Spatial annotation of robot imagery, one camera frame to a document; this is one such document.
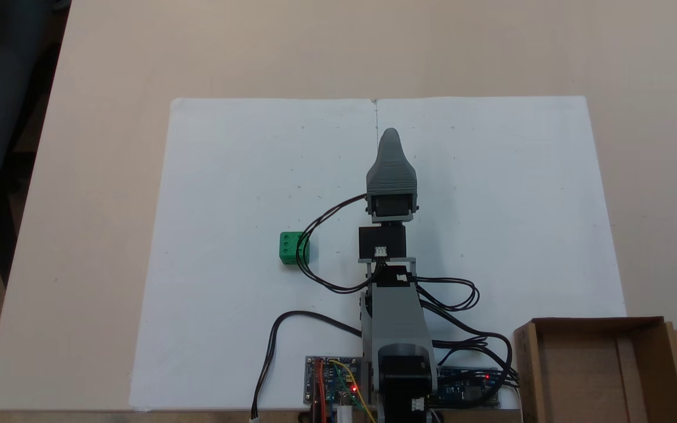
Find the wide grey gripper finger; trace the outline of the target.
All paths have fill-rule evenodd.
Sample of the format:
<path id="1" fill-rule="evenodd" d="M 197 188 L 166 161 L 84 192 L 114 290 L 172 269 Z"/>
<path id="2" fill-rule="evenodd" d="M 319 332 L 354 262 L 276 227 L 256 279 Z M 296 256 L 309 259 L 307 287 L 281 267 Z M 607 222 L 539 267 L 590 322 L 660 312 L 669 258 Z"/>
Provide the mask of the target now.
<path id="1" fill-rule="evenodd" d="M 416 171 L 403 151 L 400 134 L 393 127 L 385 129 L 381 135 L 376 160 L 366 175 L 367 182 L 388 179 L 412 182 L 417 180 Z"/>

